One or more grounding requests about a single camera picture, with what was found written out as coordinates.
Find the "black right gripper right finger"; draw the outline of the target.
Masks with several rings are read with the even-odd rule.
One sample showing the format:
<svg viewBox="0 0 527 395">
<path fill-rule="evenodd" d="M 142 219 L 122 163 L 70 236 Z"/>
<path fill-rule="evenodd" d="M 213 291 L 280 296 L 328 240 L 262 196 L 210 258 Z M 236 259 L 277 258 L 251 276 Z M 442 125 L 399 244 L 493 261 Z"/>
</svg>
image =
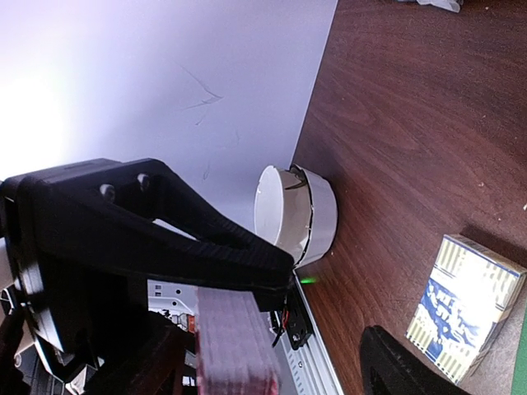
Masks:
<svg viewBox="0 0 527 395">
<path fill-rule="evenodd" d="M 367 395 L 467 395 L 427 368 L 380 325 L 369 326 L 359 347 L 363 391 Z"/>
</svg>

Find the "red card deck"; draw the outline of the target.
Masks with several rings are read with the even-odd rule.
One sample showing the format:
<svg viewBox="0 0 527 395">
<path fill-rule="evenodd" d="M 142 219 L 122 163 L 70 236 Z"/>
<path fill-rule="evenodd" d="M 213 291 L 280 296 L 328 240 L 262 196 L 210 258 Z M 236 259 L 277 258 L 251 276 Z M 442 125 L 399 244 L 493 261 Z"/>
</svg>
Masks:
<svg viewBox="0 0 527 395">
<path fill-rule="evenodd" d="M 253 294 L 197 291 L 200 394 L 277 394 L 280 366 Z"/>
</svg>

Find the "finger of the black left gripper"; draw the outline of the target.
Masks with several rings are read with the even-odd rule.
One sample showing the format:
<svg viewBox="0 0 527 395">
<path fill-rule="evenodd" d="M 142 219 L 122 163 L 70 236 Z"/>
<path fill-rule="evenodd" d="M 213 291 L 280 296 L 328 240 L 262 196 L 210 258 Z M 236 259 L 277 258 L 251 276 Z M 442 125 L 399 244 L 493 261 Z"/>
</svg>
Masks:
<svg viewBox="0 0 527 395">
<path fill-rule="evenodd" d="M 251 292 L 280 307 L 292 257 L 223 216 L 160 160 L 90 160 L 27 174 L 38 250 L 124 277 Z"/>
</svg>

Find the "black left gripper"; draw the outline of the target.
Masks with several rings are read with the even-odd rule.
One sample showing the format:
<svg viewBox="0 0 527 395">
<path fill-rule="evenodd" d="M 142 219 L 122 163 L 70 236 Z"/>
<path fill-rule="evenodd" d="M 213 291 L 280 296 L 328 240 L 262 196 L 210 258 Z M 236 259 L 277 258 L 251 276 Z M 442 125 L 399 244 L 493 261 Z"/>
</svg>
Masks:
<svg viewBox="0 0 527 395">
<path fill-rule="evenodd" d="M 72 241 L 72 233 L 36 222 L 39 210 L 33 199 L 47 197 L 46 177 L 42 172 L 22 174 L 1 187 L 2 228 L 16 301 L 47 369 L 99 368 L 117 357 L 124 279 L 39 248 L 38 235 L 57 236 L 59 246 Z"/>
</svg>

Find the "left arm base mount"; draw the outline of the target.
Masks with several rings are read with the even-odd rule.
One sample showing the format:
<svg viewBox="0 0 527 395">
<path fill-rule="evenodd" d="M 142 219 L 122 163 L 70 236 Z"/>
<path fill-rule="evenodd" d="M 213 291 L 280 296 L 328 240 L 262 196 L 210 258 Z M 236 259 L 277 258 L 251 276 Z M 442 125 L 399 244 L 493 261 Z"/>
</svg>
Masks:
<svg viewBox="0 0 527 395">
<path fill-rule="evenodd" d="M 275 347 L 282 337 L 287 337 L 291 348 L 297 351 L 313 334 L 313 326 L 300 290 L 298 285 L 293 286 L 283 307 L 269 314 L 271 329 L 275 334 L 272 347 Z"/>
</svg>

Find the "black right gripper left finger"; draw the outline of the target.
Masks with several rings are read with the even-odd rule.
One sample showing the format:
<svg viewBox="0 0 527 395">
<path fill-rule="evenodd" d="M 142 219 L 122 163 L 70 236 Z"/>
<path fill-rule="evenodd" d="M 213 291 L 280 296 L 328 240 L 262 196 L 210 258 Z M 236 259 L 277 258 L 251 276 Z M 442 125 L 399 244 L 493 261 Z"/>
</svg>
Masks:
<svg viewBox="0 0 527 395">
<path fill-rule="evenodd" d="M 106 363 L 85 386 L 86 394 L 192 394 L 183 385 L 194 370 L 185 365 L 194 335 L 162 316 L 149 316 L 123 357 Z"/>
</svg>

